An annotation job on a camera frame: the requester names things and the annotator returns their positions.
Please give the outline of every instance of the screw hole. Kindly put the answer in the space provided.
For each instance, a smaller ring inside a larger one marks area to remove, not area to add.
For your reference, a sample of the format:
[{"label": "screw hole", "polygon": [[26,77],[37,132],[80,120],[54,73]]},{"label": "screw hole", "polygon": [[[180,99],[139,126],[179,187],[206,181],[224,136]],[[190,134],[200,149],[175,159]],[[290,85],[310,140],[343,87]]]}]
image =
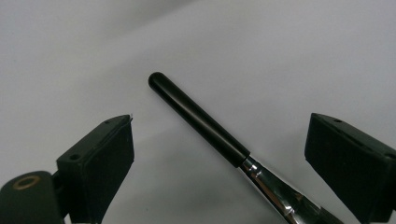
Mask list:
[{"label": "screw hole", "polygon": [[37,175],[29,175],[26,176],[17,182],[12,186],[14,189],[28,189],[35,185],[38,181],[40,180],[40,177]]},{"label": "screw hole", "polygon": [[385,156],[386,156],[388,159],[396,160],[396,155],[394,155],[394,154],[386,153]]},{"label": "screw hole", "polygon": [[79,159],[79,155],[78,154],[74,154],[74,155],[70,156],[70,160],[72,160],[72,161],[76,161],[78,159]]}]

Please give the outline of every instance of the brush handle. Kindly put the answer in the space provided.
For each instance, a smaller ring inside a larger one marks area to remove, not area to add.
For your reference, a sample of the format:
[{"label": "brush handle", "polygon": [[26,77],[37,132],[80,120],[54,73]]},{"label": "brush handle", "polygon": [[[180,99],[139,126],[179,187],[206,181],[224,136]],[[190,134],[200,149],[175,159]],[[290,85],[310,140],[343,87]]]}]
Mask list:
[{"label": "brush handle", "polygon": [[152,74],[148,84],[234,167],[239,167],[249,156],[250,152],[242,144],[164,74]]}]

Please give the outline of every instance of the gray background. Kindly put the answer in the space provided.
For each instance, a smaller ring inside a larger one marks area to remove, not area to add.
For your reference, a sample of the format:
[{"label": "gray background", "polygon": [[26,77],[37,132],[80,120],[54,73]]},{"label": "gray background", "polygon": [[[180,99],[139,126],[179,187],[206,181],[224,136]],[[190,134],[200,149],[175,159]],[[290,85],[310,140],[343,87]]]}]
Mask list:
[{"label": "gray background", "polygon": [[396,147],[395,8],[394,1],[1,1],[0,184],[55,172],[55,160],[96,125],[133,113],[135,163],[104,223],[283,223],[149,88],[149,75],[160,71],[255,158],[358,223],[305,161],[304,142],[317,112]]}]

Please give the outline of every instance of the silver ferrule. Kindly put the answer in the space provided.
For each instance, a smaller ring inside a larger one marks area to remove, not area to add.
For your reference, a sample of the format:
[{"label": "silver ferrule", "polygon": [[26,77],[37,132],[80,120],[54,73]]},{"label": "silver ferrule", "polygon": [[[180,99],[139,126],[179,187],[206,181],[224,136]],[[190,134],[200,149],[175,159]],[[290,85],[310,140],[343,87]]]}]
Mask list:
[{"label": "silver ferrule", "polygon": [[248,157],[240,168],[288,223],[342,223],[280,180],[253,158]]}]

